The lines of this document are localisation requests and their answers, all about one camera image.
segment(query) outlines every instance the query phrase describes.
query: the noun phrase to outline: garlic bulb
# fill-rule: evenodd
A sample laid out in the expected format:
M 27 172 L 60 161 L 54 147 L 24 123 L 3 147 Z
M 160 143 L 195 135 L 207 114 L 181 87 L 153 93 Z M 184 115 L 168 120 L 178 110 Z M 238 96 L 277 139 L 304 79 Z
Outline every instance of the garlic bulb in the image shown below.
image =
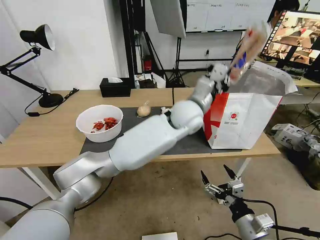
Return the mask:
M 139 117 L 146 117 L 150 114 L 151 107 L 148 105 L 142 105 L 138 108 L 137 114 Z

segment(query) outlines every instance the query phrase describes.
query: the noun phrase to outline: white paper bag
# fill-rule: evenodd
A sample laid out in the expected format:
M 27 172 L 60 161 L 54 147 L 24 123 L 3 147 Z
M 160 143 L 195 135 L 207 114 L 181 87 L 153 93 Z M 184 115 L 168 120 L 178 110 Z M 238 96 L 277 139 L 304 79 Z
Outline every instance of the white paper bag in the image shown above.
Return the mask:
M 204 132 L 212 149 L 251 149 L 282 96 L 297 91 L 287 73 L 265 65 L 255 63 L 230 93 L 216 96 L 204 116 Z

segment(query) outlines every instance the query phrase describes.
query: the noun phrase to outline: blue label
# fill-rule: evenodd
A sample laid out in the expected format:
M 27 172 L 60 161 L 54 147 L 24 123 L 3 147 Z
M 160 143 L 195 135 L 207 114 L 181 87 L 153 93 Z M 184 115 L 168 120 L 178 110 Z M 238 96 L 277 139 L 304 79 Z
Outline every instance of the blue label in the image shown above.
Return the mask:
M 235 64 L 233 67 L 241 69 L 246 64 L 246 61 L 247 61 L 247 52 L 245 52 L 243 54 L 243 57 L 239 59 L 238 64 Z

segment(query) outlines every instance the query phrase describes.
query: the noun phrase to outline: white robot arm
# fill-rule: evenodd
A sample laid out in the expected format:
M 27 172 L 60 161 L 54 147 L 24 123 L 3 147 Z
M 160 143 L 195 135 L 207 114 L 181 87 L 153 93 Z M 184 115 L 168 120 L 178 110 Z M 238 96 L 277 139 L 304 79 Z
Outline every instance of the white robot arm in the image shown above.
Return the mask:
M 69 239 L 74 209 L 99 191 L 101 178 L 142 167 L 203 126 L 215 82 L 224 81 L 228 72 L 227 66 L 216 64 L 210 77 L 198 80 L 189 100 L 174 104 L 170 116 L 152 116 L 125 132 L 109 151 L 86 152 L 60 167 L 53 176 L 62 190 L 61 197 L 35 206 L 1 239 Z

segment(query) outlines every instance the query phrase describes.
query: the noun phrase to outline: lamp shade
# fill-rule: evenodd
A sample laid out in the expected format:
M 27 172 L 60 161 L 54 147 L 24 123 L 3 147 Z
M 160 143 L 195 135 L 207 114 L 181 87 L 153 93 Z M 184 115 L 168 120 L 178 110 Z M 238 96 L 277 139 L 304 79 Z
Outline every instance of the lamp shade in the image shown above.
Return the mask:
M 43 24 L 35 31 L 22 30 L 20 37 L 27 43 L 39 43 L 44 48 L 54 51 L 56 45 L 53 40 L 53 35 L 50 27 L 47 24 Z

